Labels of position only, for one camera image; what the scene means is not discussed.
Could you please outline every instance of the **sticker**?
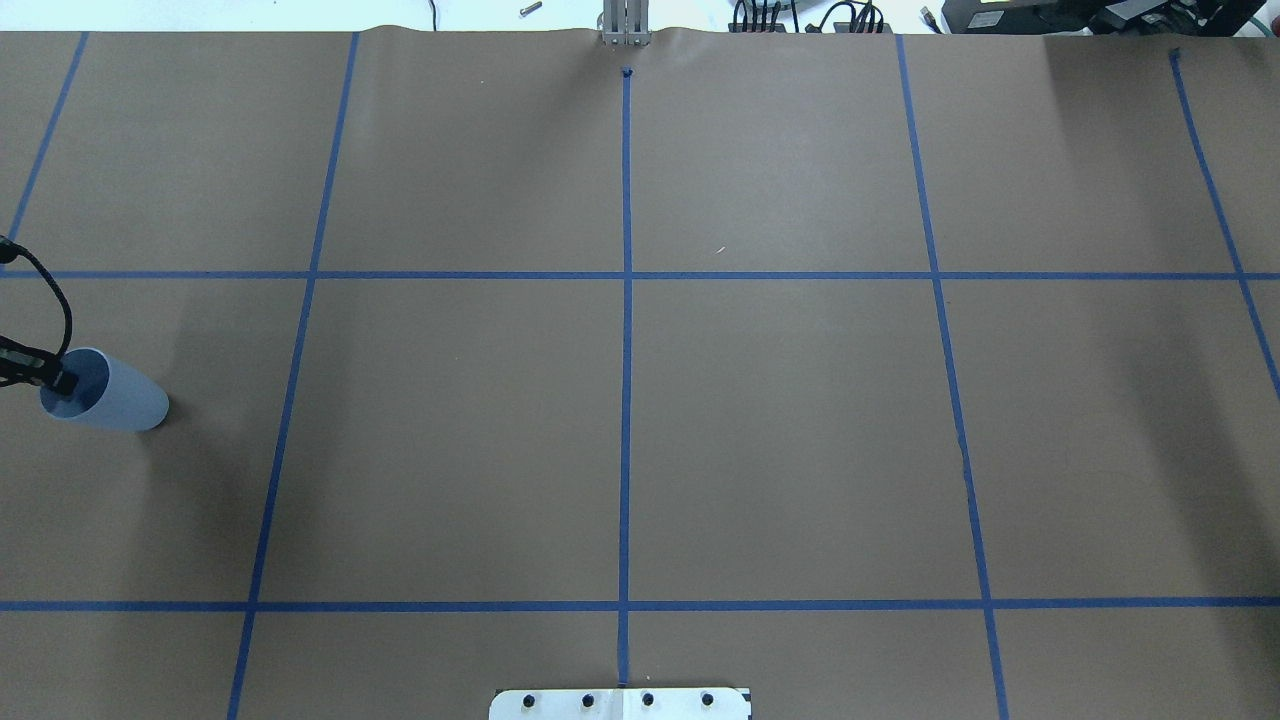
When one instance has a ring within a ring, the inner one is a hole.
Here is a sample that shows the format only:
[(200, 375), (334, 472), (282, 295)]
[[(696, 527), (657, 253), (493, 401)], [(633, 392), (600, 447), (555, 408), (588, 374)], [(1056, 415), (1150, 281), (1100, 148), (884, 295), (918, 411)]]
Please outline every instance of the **sticker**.
[(1005, 17), (1004, 10), (987, 10), (986, 13), (974, 13), (969, 18), (969, 27), (965, 29), (975, 29), (979, 27), (996, 27), (1000, 23), (1000, 18)]

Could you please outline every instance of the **white mounting plate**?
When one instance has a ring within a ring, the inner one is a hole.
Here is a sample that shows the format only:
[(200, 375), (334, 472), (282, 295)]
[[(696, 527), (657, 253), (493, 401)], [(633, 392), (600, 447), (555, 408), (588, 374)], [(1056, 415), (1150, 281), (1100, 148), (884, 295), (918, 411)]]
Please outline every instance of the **white mounting plate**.
[[(705, 705), (703, 696), (713, 702)], [(750, 697), (751, 691), (737, 688), (504, 691), (489, 703), (489, 720), (751, 720)]]

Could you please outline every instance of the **white metal bracket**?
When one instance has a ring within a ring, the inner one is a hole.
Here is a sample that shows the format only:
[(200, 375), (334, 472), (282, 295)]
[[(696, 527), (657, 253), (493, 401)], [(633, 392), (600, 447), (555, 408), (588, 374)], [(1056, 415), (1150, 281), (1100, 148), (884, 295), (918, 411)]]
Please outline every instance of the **white metal bracket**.
[(649, 45), (649, 0), (604, 0), (600, 40), (605, 45)]
[(489, 720), (751, 720), (751, 691), (622, 688), (504, 691)]

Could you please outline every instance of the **grid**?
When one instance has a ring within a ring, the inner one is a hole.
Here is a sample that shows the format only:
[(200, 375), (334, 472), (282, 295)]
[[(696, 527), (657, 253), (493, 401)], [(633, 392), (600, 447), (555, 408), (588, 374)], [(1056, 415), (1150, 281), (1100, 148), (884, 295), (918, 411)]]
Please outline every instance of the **grid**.
[[(631, 210), (631, 114), (632, 83), (637, 82), (636, 74), (630, 67), (621, 69), (621, 147), (622, 147), (622, 272), (460, 272), (460, 270), (323, 270), (320, 266), (324, 249), (325, 227), (328, 222), (329, 205), (333, 192), (334, 177), (340, 159), (343, 128), (346, 123), (348, 97), (352, 87), (352, 78), (356, 69), (360, 33), (352, 33), (346, 73), (338, 105), (338, 115), (334, 124), (328, 170), (325, 176), (324, 192), (320, 202), (320, 211), (316, 219), (315, 237), (311, 247), (310, 265), (307, 270), (227, 270), (227, 272), (201, 272), (201, 270), (68, 270), (56, 273), (61, 278), (99, 278), (99, 279), (300, 279), (306, 282), (302, 309), (297, 322), (297, 333), (293, 343), (292, 360), (289, 365), (288, 382), (284, 388), (283, 413), (279, 421), (279, 434), (275, 443), (274, 460), (271, 464), (270, 482), (268, 486), (266, 503), (261, 518), (261, 529), (257, 539), (252, 583), (247, 600), (243, 602), (200, 602), (200, 601), (3, 601), (0, 612), (221, 612), (242, 614), (243, 629), (241, 635), (239, 652), (234, 667), (232, 694), (228, 703), (228, 717), (238, 715), (241, 693), (244, 685), (244, 676), (248, 667), (253, 626), (259, 614), (321, 614), (321, 612), (447, 612), (447, 614), (497, 614), (497, 612), (602, 612), (617, 616), (617, 669), (618, 683), (626, 685), (631, 680), (630, 662), (630, 620), (632, 612), (664, 612), (664, 611), (982, 611), (991, 662), (992, 685), (996, 697), (996, 706), (1000, 717), (1009, 717), (1009, 703), (1005, 692), (1005, 674), (1001, 661), (1000, 638), (996, 625), (997, 610), (1089, 610), (1089, 609), (1156, 609), (1156, 607), (1280, 607), (1280, 597), (1276, 596), (1242, 596), (1242, 597), (1053, 597), (1053, 598), (1018, 598), (995, 597), (988, 578), (987, 553), (983, 543), (982, 521), (979, 514), (979, 497), (974, 487), (974, 470), (969, 456), (969, 442), (965, 430), (965, 413), (961, 401), (961, 383), (957, 377), (955, 352), (952, 350), (952, 334), (947, 318), (947, 304), (945, 283), (965, 281), (1167, 281), (1167, 282), (1234, 282), (1239, 286), (1240, 295), (1248, 310), (1249, 320), (1257, 336), (1258, 350), (1266, 364), (1275, 392), (1280, 396), (1280, 373), (1277, 373), (1274, 355), (1270, 348), (1267, 334), (1263, 329), (1261, 316), (1257, 310), (1251, 283), (1280, 279), (1280, 273), (1249, 273), (1245, 272), (1240, 260), (1240, 254), (1231, 236), (1226, 213), (1219, 196), (1213, 174), (1206, 160), (1201, 146), (1199, 133), (1192, 113), (1190, 100), (1183, 82), (1180, 68), (1180, 53), (1172, 51), (1169, 56), (1172, 83), (1176, 87), (1181, 104), (1181, 113), (1185, 120), (1188, 137), (1196, 160), (1199, 165), (1206, 190), (1213, 206), (1213, 211), (1221, 229), (1222, 240), (1230, 255), (1233, 272), (1225, 273), (1133, 273), (1133, 272), (947, 272), (940, 266), (938, 252), (934, 241), (933, 220), (929, 211), (928, 190), (925, 186), (924, 160), (922, 158), (920, 142), (916, 132), (916, 119), (911, 95), (910, 77), (906, 61), (906, 49), (901, 37), (896, 38), (897, 64), (902, 88), (902, 101), (906, 113), (908, 141), (910, 142), (914, 176), (919, 195), (920, 222), (923, 224), (924, 240), (928, 252), (928, 272), (644, 272), (635, 270), (632, 263), (632, 210)], [(49, 119), (46, 131), (40, 143), (36, 161), (31, 168), (26, 187), (18, 204), (9, 237), (18, 240), (22, 219), (28, 200), (37, 184), (41, 165), (54, 140), (59, 117), (72, 90), (73, 81), (79, 67), (81, 58), (90, 40), (88, 33), (82, 33), (76, 46), (70, 67), (67, 70), (60, 94), (54, 111)], [(37, 277), (32, 272), (10, 270), (6, 277), (13, 279), (31, 279)], [(311, 315), (312, 300), (316, 286), (321, 281), (330, 279), (436, 279), (436, 281), (468, 281), (468, 279), (522, 279), (522, 281), (614, 281), (622, 287), (623, 314), (622, 314), (622, 366), (620, 373), (621, 384), (621, 418), (620, 418), (620, 536), (618, 536), (618, 588), (616, 601), (495, 601), (495, 602), (274, 602), (261, 600), (261, 587), (264, 566), (268, 557), (268, 547), (271, 534), (275, 501), (280, 486), (280, 474), (284, 464), (285, 450), (289, 438), (289, 428), (294, 400), (297, 395), (298, 377), (303, 359), (303, 348), (307, 341), (307, 328)], [(946, 368), (946, 378), (950, 395), (950, 405), (955, 433), (960, 447), (963, 462), (963, 479), (968, 500), (969, 529), (972, 534), (974, 557), (977, 561), (977, 577), (979, 584), (979, 597), (977, 598), (923, 598), (923, 600), (717, 600), (717, 601), (646, 601), (632, 600), (630, 588), (630, 527), (631, 527), (631, 406), (632, 406), (632, 316), (634, 316), (634, 288), (636, 282), (650, 281), (928, 281), (932, 286), (933, 301), (937, 313), (940, 329), (940, 342)]]

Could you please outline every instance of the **blue grid line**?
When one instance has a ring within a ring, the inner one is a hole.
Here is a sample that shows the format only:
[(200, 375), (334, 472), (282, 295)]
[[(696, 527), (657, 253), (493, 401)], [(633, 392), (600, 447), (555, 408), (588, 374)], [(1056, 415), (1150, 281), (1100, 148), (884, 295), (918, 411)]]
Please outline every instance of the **blue grid line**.
[[(897, 68), (902, 77), (902, 104), (906, 109), (906, 129), (911, 141), (911, 160), (915, 165), (915, 188), (920, 199), (920, 219), (924, 224), (924, 243), (929, 254), (929, 270), (938, 273), (938, 250), (933, 238), (933, 217), (929, 213), (929, 193), (924, 183), (924, 161), (920, 158), (920, 138), (915, 126), (915, 105), (911, 101), (911, 79), (906, 67), (906, 46), (902, 36), (897, 42)], [(965, 495), (969, 505), (969, 532), (973, 536), (973, 555), (978, 566), (978, 588), (982, 592), (983, 618), (987, 625), (987, 651), (991, 656), (991, 676), (996, 691), (996, 708), (1001, 720), (1009, 720), (1009, 700), (1005, 694), (1005, 670), (1000, 657), (1000, 637), (996, 633), (996, 611), (991, 605), (991, 579), (987, 574), (987, 551), (982, 541), (982, 520), (978, 516), (978, 493), (973, 483), (973, 464), (969, 459), (969, 438), (964, 425), (964, 406), (960, 404), (960, 383), (956, 379), (955, 352), (951, 348), (951, 328), (947, 323), (947, 304), (942, 293), (941, 275), (933, 277), (933, 302), (938, 313), (938, 331), (942, 334), (942, 357), (947, 368), (947, 386), (951, 392), (951, 415), (960, 446)]]
[(271, 538), (271, 519), (275, 514), (275, 498), (280, 487), (280, 470), (284, 466), (284, 451), (289, 439), (289, 423), (293, 419), (293, 401), (297, 397), (298, 375), (302, 370), (302, 351), (307, 341), (307, 325), (311, 319), (311, 302), (315, 299), (316, 273), (320, 269), (320, 252), (324, 250), (324, 231), (329, 215), (329, 200), (333, 195), (333, 181), (338, 173), (338, 155), (342, 150), (342, 131), (347, 120), (347, 101), (351, 96), (351, 78), (356, 69), (356, 53), (360, 49), (360, 33), (351, 33), (351, 46), (347, 49), (347, 72), (342, 82), (342, 96), (338, 101), (338, 118), (333, 129), (333, 145), (329, 149), (329, 168), (325, 172), (324, 192), (320, 197), (320, 211), (316, 217), (316, 232), (311, 243), (311, 266), (307, 287), (302, 295), (302, 310), (298, 315), (298, 332), (293, 341), (293, 360), (289, 365), (289, 379), (284, 389), (284, 404), (280, 410), (280, 430), (275, 441), (275, 459), (271, 461), (271, 479), (266, 488), (266, 502), (262, 506), (262, 525), (259, 530), (257, 550), (253, 556), (253, 575), (248, 591), (248, 609), (244, 611), (244, 625), (241, 629), (239, 652), (236, 657), (236, 674), (232, 679), (230, 700), (227, 703), (227, 719), (236, 720), (239, 714), (241, 692), (244, 688), (244, 671), (248, 667), (250, 644), (253, 641), (256, 605), (262, 589), (262, 569), (266, 564), (266, 548)]
[(1217, 227), (1222, 231), (1222, 240), (1226, 242), (1226, 251), (1231, 255), (1231, 265), (1235, 268), (1236, 278), (1240, 283), (1240, 295), (1244, 296), (1244, 306), (1249, 310), (1249, 322), (1253, 323), (1253, 333), (1258, 338), (1258, 347), (1262, 350), (1262, 359), (1267, 365), (1267, 374), (1271, 375), (1271, 387), (1276, 397), (1280, 398), (1280, 372), (1276, 370), (1275, 356), (1271, 355), (1271, 343), (1267, 342), (1267, 333), (1262, 328), (1262, 318), (1258, 307), (1253, 302), (1253, 292), (1249, 290), (1249, 281), (1244, 275), (1244, 264), (1240, 261), (1240, 252), (1235, 247), (1235, 238), (1231, 236), (1231, 225), (1226, 222), (1226, 211), (1222, 210), (1222, 199), (1217, 193), (1217, 184), (1213, 182), (1213, 173), (1208, 169), (1208, 160), (1204, 159), (1204, 149), (1199, 141), (1199, 132), (1196, 129), (1196, 118), (1192, 117), (1192, 104), (1187, 97), (1187, 86), (1183, 83), (1181, 49), (1175, 47), (1169, 53), (1169, 67), (1174, 72), (1174, 86), (1178, 88), (1178, 101), (1183, 106), (1183, 119), (1187, 122), (1187, 135), (1190, 136), (1192, 150), (1196, 151), (1196, 161), (1199, 163), (1201, 176), (1204, 177), (1204, 186), (1208, 188), (1210, 200), (1213, 202), (1213, 214), (1217, 215)]
[[(617, 612), (612, 600), (547, 601), (0, 601), (0, 612), (246, 612), (256, 614), (503, 614)], [(1280, 596), (1133, 596), (895, 600), (630, 600), (631, 612), (906, 612), (931, 610), (1157, 610), (1162, 607), (1280, 607)]]
[[(22, 218), (27, 214), (27, 202), (31, 201), (31, 193), (36, 190), (36, 178), (40, 177), (40, 169), (45, 165), (45, 155), (49, 152), (49, 143), (54, 140), (54, 131), (58, 128), (58, 119), (63, 115), (63, 108), (67, 106), (67, 96), (70, 95), (72, 82), (76, 81), (76, 70), (79, 69), (81, 58), (84, 56), (84, 46), (88, 44), (88, 33), (82, 32), (79, 42), (76, 44), (76, 51), (72, 54), (72, 64), (67, 68), (67, 77), (63, 78), (63, 87), (58, 92), (58, 101), (54, 102), (54, 111), (49, 115), (49, 124), (45, 126), (45, 135), (40, 138), (40, 149), (36, 151), (36, 160), (31, 164), (31, 173), (27, 174), (27, 184), (22, 188), (22, 197), (18, 199), (18, 209), (13, 213), (13, 222), (9, 224), (9, 240), (17, 242), (18, 231), (22, 229)], [(4, 270), (4, 265), (0, 265), (0, 272)]]
[[(35, 270), (10, 270), (10, 279), (40, 279)], [(1280, 281), (1280, 273), (1105, 273), (1034, 270), (58, 270), (58, 279), (492, 279), (492, 281), (1089, 281), (1251, 282)]]
[(618, 452), (618, 687), (631, 675), (631, 74), (622, 68), (622, 419)]

